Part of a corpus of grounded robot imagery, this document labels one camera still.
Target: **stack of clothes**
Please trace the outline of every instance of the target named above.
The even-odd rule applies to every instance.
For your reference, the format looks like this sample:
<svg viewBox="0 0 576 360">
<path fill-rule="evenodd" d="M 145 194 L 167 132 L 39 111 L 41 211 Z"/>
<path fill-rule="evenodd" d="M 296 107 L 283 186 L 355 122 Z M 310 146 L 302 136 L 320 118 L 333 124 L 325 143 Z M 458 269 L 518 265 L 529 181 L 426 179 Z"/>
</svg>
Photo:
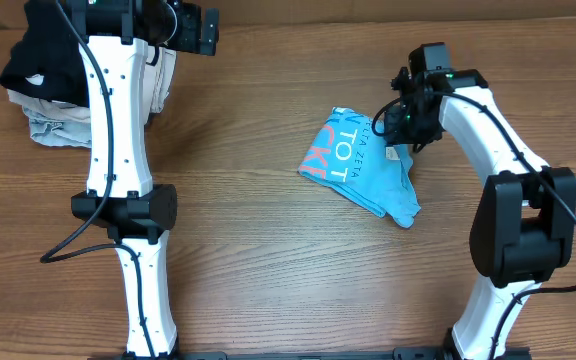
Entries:
<svg viewBox="0 0 576 360">
<path fill-rule="evenodd" d="M 50 2 L 24 6 L 28 30 L 10 51 L 0 76 L 11 102 L 28 117 L 30 138 L 46 146 L 92 145 L 88 87 L 79 44 Z M 169 94 L 177 53 L 148 48 L 143 106 L 160 113 Z"/>
</svg>

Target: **wooden surface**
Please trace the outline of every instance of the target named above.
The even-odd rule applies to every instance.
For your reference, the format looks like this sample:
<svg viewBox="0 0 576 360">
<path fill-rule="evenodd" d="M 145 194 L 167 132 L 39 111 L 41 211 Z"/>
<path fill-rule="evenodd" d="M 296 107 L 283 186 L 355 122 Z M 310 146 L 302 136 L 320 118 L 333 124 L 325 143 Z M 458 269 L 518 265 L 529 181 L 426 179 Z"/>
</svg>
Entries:
<svg viewBox="0 0 576 360">
<path fill-rule="evenodd" d="M 26 0 L 0 0 L 0 29 L 25 29 Z M 533 19 L 576 16 L 576 0 L 190 0 L 223 25 Z"/>
<path fill-rule="evenodd" d="M 0 71 L 22 32 L 0 32 Z M 218 56 L 182 55 L 147 132 L 175 184 L 170 302 L 184 351 L 389 350 L 439 344 L 476 277 L 468 234 L 481 185 L 452 137 L 415 157 L 410 230 L 296 173 L 333 106 L 373 114 L 424 42 L 477 68 L 527 144 L 576 173 L 576 20 L 230 27 Z M 0 359 L 83 359 L 127 336 L 113 252 L 41 265 L 79 221 L 89 155 L 28 138 L 0 88 Z M 107 241 L 100 229 L 76 241 Z M 576 243 L 550 285 L 576 283 Z M 576 359 L 576 294 L 531 298 L 510 337 Z"/>
</svg>

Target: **black garment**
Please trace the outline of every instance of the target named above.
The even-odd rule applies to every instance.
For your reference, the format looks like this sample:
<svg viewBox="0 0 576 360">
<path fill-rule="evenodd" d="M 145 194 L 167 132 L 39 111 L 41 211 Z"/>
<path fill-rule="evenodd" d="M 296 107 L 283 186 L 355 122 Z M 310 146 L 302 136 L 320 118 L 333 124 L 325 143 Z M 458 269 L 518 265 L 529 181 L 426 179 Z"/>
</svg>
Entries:
<svg viewBox="0 0 576 360">
<path fill-rule="evenodd" d="M 24 5 L 28 30 L 10 51 L 1 86 L 30 97 L 88 107 L 88 88 L 79 45 L 63 23 L 54 2 L 30 0 Z M 41 85 L 26 80 L 44 76 Z"/>
</svg>

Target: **crumpled blue cloth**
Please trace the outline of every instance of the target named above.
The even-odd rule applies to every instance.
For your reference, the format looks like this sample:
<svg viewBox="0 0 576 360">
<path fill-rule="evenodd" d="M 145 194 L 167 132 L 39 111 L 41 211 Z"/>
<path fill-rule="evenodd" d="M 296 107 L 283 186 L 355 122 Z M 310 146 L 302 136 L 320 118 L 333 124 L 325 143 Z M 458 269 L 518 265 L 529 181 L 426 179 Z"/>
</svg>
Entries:
<svg viewBox="0 0 576 360">
<path fill-rule="evenodd" d="M 399 226 L 412 226 L 421 207 L 408 178 L 407 145 L 395 147 L 399 160 L 386 158 L 386 141 L 375 136 L 372 119 L 348 108 L 333 108 L 299 173 L 328 186 L 373 214 L 390 214 Z M 383 123 L 377 123 L 383 131 Z"/>
<path fill-rule="evenodd" d="M 22 107 L 28 116 L 30 138 L 45 146 L 92 147 L 90 123 L 58 121 Z"/>
</svg>

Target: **wire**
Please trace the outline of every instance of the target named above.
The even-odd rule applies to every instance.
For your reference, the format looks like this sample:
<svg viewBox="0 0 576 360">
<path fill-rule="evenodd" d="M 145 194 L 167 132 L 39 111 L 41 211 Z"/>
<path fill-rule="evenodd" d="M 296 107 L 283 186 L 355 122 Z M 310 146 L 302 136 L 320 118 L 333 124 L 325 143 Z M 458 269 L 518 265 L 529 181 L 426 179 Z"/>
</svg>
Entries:
<svg viewBox="0 0 576 360">
<path fill-rule="evenodd" d="M 72 25 L 72 22 L 70 21 L 70 19 L 68 19 L 68 15 L 66 15 L 66 13 L 64 12 L 63 7 L 59 3 L 59 0 L 55 0 L 55 5 L 57 6 L 57 9 L 59 10 L 59 15 L 61 16 L 62 20 L 68 26 L 70 33 L 77 39 L 77 42 L 79 43 L 81 48 L 86 53 L 86 56 L 88 56 L 88 59 L 90 60 L 90 63 L 92 64 L 92 67 L 95 70 L 95 74 L 97 76 L 97 79 L 99 79 L 99 84 L 101 85 L 101 93 L 102 93 L 103 98 L 104 98 L 104 105 L 106 108 L 106 122 L 107 122 L 107 128 L 108 128 L 108 172 L 106 175 L 106 190 L 104 191 L 104 194 L 101 198 L 101 202 L 99 203 L 99 206 L 97 206 L 97 209 L 95 209 L 95 211 L 92 213 L 90 218 L 88 218 L 88 220 L 86 220 L 81 226 L 79 226 L 79 228 L 77 228 L 77 230 L 75 230 L 72 234 L 70 234 L 70 236 L 68 236 L 65 240 L 63 240 L 62 242 L 57 244 L 57 246 L 55 246 L 50 251 L 45 253 L 39 259 L 39 261 L 42 264 L 48 264 L 48 263 L 53 263 L 53 262 L 57 262 L 57 261 L 67 260 L 67 259 L 73 258 L 75 256 L 83 255 L 83 254 L 90 253 L 93 251 L 105 250 L 105 249 L 121 249 L 121 250 L 128 252 L 130 254 L 130 259 L 135 263 L 135 271 L 136 271 L 136 275 L 137 275 L 136 276 L 136 279 L 137 279 L 137 310 L 139 313 L 139 325 L 141 325 L 141 328 L 143 329 L 146 344 L 148 345 L 148 351 L 150 352 L 150 357 L 154 359 L 155 358 L 155 351 L 153 349 L 152 341 L 150 339 L 150 334 L 148 333 L 148 326 L 146 325 L 146 317 L 144 316 L 143 296 L 142 296 L 142 292 L 143 292 L 142 285 L 143 284 L 142 284 L 142 280 L 141 280 L 141 269 L 139 267 L 139 255 L 137 255 L 131 248 L 129 248 L 126 245 L 101 244 L 101 245 L 90 246 L 90 247 L 87 247 L 87 248 L 84 248 L 81 250 L 73 251 L 73 252 L 70 252 L 70 253 L 67 253 L 64 255 L 53 256 L 56 253 L 58 253 L 59 251 L 61 251 L 63 248 L 68 246 L 68 244 L 70 244 L 79 235 L 81 235 L 84 231 L 86 231 L 86 229 L 97 218 L 99 218 L 99 215 L 103 211 L 104 207 L 108 203 L 108 199 L 110 198 L 110 192 L 112 189 L 112 182 L 114 180 L 114 175 L 113 175 L 114 174 L 114 134 L 113 134 L 113 122 L 112 122 L 112 110 L 110 108 L 110 94 L 108 92 L 108 86 L 106 85 L 106 80 L 104 79 L 104 76 L 101 72 L 101 68 L 99 67 L 99 63 L 97 62 L 97 59 L 95 59 L 95 56 L 92 54 L 92 51 L 88 47 L 88 44 L 86 44 L 86 42 L 81 38 L 81 36 L 79 36 L 79 33 L 77 32 L 75 27 Z"/>
<path fill-rule="evenodd" d="M 384 135 L 380 135 L 379 133 L 376 132 L 376 123 L 377 123 L 377 120 L 379 119 L 379 117 L 383 113 L 388 111 L 395 104 L 397 104 L 401 101 L 411 99 L 414 96 L 419 96 L 419 95 L 452 97 L 455 99 L 465 101 L 468 104 L 476 107 L 482 113 L 486 114 L 488 116 L 488 118 L 490 118 L 490 120 L 495 124 L 495 126 L 497 127 L 497 129 L 501 133 L 501 136 L 504 138 L 504 140 L 508 143 L 508 146 L 510 147 L 512 152 L 517 157 L 517 160 L 519 160 L 519 162 L 524 166 L 524 168 L 526 168 L 526 170 L 528 170 L 528 172 L 530 172 L 530 174 L 532 174 L 534 177 L 537 178 L 537 180 L 539 181 L 541 186 L 544 188 L 545 193 L 547 193 L 549 196 L 551 196 L 555 200 L 555 202 L 557 204 L 559 204 L 559 206 L 561 206 L 562 209 L 564 209 L 564 212 L 566 212 L 568 217 L 570 217 L 570 219 L 573 221 L 573 223 L 576 226 L 575 213 L 572 211 L 572 209 L 570 209 L 570 207 L 566 204 L 566 202 L 559 196 L 559 194 L 557 194 L 555 189 L 553 189 L 552 186 L 550 186 L 548 181 L 546 179 L 544 179 L 539 174 L 539 172 L 537 172 L 537 170 L 535 170 L 535 168 L 532 167 L 532 165 L 530 165 L 530 163 L 528 163 L 528 161 L 524 157 L 524 154 L 519 150 L 517 145 L 512 141 L 512 138 L 510 137 L 510 135 L 506 131 L 506 128 L 501 124 L 499 119 L 497 119 L 497 117 L 488 109 L 488 107 L 478 103 L 477 101 L 475 101 L 469 97 L 466 97 L 466 96 L 463 96 L 460 94 L 451 93 L 451 92 L 445 92 L 445 91 L 427 91 L 427 92 L 424 92 L 423 94 L 409 94 L 409 95 L 402 96 L 398 99 L 395 99 L 395 100 L 389 102 L 386 106 L 384 106 L 381 110 L 379 110 L 379 112 L 377 112 L 377 115 L 375 115 L 373 122 L 372 122 L 373 133 L 375 133 L 375 135 L 378 135 L 378 136 L 384 136 Z M 501 336 L 501 331 L 503 330 L 503 327 L 504 327 L 504 323 L 508 319 L 508 316 L 510 316 L 510 313 L 512 312 L 512 309 L 515 307 L 515 305 L 521 303 L 522 298 L 529 296 L 529 295 L 534 295 L 534 294 L 553 294 L 553 293 L 561 294 L 561 293 L 571 293 L 571 292 L 575 292 L 575 291 L 576 291 L 576 285 L 573 285 L 573 286 L 567 286 L 567 287 L 531 289 L 531 290 L 526 290 L 526 291 L 522 291 L 520 293 L 515 294 L 513 296 L 512 301 L 510 302 L 510 304 L 508 304 L 508 306 L 504 310 L 501 318 L 499 319 L 499 323 L 497 324 L 497 328 L 495 329 L 495 334 L 492 338 L 492 346 L 490 348 L 490 354 L 488 356 L 488 360 L 494 360 L 495 350 L 497 348 L 497 345 L 499 342 L 499 337 Z"/>
</svg>

